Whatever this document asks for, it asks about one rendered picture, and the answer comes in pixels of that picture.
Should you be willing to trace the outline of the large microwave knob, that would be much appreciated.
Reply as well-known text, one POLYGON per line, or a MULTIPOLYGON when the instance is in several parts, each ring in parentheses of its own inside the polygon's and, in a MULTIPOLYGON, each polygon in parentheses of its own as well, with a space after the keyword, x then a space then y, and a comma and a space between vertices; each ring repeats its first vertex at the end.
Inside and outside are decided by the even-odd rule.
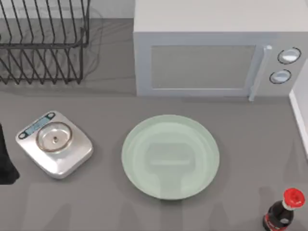
POLYGON ((277 60, 281 64, 292 64, 296 62, 301 57, 301 50, 296 47, 290 49, 282 50, 277 57, 277 60))

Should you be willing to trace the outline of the dark bottle with red cap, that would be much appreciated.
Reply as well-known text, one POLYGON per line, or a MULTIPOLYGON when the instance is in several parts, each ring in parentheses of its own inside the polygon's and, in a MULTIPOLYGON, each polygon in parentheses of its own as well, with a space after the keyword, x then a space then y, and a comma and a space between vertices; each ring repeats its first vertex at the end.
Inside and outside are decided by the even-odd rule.
POLYGON ((283 192, 282 200, 275 202, 264 215, 262 222, 266 231, 286 231, 294 219, 294 211, 305 204, 303 192, 297 188, 288 188, 283 192))

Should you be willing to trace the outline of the pale green plate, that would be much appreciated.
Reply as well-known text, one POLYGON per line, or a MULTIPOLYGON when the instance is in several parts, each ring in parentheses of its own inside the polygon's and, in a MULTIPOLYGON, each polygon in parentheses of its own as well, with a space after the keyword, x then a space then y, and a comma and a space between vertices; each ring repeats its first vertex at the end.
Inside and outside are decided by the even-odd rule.
POLYGON ((121 162, 127 178, 141 192, 161 200, 182 200, 211 184, 220 153, 201 123, 185 116, 157 115, 128 133, 121 162))

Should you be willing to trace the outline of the small microwave knob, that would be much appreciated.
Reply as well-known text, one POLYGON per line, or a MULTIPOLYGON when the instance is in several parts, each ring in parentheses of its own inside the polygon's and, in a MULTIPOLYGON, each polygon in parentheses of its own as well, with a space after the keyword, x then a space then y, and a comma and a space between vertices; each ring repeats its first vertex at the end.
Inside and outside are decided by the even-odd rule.
POLYGON ((272 84, 283 84, 287 82, 292 77, 292 73, 289 70, 281 70, 277 72, 273 72, 269 80, 272 84))

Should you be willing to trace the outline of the pale microwave oven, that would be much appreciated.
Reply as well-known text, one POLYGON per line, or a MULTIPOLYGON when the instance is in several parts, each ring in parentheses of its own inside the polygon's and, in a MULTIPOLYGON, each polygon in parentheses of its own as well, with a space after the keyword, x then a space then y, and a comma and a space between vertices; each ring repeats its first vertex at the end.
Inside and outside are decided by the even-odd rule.
POLYGON ((136 32, 193 32, 253 35, 272 52, 255 98, 286 97, 308 60, 308 0, 136 0, 136 32), (292 64, 277 60, 282 50, 301 50, 292 64), (292 77, 272 84, 273 72, 292 77))

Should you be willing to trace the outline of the silver kitchen scale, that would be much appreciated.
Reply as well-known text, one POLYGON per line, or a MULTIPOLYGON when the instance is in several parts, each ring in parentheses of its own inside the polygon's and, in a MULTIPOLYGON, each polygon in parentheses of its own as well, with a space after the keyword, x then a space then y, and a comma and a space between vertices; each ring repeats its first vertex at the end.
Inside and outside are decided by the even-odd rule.
POLYGON ((93 154, 88 136, 58 111, 48 111, 15 136, 25 154, 47 175, 64 179, 93 154))

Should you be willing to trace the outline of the microwave oven door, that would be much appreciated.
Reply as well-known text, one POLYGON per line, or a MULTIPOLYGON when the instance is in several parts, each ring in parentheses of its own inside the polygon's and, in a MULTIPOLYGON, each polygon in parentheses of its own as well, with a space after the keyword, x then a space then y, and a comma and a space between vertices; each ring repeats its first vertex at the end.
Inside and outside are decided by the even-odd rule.
POLYGON ((134 33, 139 96, 247 97, 264 57, 253 35, 134 33))

